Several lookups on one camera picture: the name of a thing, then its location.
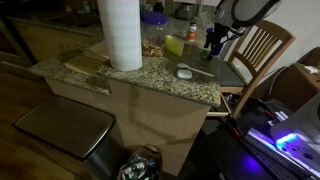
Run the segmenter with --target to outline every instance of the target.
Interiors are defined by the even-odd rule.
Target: wooden chair
[[[245,35],[239,39],[228,61],[219,62],[221,93],[237,93],[240,94],[240,98],[235,107],[230,109],[221,95],[221,104],[227,111],[208,112],[208,117],[237,118],[260,80],[295,39],[286,29],[269,21],[262,20],[255,26],[256,28],[248,28]],[[235,59],[250,72],[252,78],[249,82],[237,70],[234,65]]]

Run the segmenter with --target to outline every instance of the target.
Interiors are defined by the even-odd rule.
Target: stainless steel trash can
[[[35,138],[52,161],[83,179],[113,179],[124,149],[110,114],[54,96],[32,109],[14,126]]]

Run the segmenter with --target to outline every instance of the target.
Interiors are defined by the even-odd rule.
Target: yellow sponge
[[[165,47],[175,55],[182,56],[184,43],[170,35],[167,35],[165,39]]]

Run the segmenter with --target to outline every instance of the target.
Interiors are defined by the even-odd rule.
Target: cabinet door
[[[90,38],[90,36],[82,34],[29,25],[23,22],[13,22],[13,24],[37,61],[56,57]]]

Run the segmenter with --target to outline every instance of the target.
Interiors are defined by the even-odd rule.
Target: wooden floor
[[[74,176],[52,163],[12,124],[53,93],[43,82],[0,70],[0,179],[63,179]]]

